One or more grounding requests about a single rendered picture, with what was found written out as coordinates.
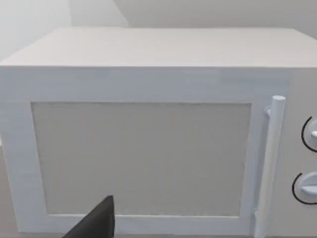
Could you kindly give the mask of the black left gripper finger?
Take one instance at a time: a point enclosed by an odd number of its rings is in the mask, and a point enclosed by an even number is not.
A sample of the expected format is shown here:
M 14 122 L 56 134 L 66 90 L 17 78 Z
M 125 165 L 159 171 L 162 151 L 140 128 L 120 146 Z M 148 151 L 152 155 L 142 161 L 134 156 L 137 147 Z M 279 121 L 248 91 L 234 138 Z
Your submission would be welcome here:
M 62 238 L 114 238 L 114 197 L 109 195 Z

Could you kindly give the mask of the pale microwave door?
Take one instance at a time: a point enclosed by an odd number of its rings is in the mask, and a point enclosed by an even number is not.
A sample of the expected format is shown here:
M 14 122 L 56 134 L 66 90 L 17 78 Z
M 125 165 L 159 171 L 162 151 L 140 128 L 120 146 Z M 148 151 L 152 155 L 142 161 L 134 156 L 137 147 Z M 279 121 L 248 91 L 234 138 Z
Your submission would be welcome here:
M 0 66 L 17 229 L 64 233 L 105 195 L 125 235 L 250 235 L 264 108 L 291 71 Z

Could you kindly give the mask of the pale microwave oven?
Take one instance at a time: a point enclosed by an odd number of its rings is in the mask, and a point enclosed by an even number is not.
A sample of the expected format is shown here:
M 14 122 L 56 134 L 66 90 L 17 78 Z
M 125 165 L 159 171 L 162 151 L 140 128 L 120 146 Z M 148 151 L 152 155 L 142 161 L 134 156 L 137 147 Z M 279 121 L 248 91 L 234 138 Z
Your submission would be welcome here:
M 0 66 L 265 67 L 291 71 L 266 237 L 316 237 L 317 206 L 297 202 L 291 185 L 299 173 L 317 171 L 317 153 L 301 141 L 301 129 L 317 118 L 317 40 L 293 29 L 142 29 L 71 27 L 56 30 L 0 62 Z M 256 203 L 265 141 L 257 169 Z

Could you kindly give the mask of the pale microwave knob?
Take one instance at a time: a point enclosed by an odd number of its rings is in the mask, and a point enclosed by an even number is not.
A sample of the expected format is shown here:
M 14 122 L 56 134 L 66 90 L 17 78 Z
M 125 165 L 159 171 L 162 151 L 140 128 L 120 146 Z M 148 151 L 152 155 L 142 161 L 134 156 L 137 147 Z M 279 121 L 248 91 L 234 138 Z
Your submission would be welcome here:
M 317 153 L 317 118 L 310 116 L 301 129 L 301 141 L 310 151 Z
M 291 192 L 297 202 L 317 206 L 317 171 L 296 175 L 291 185 Z

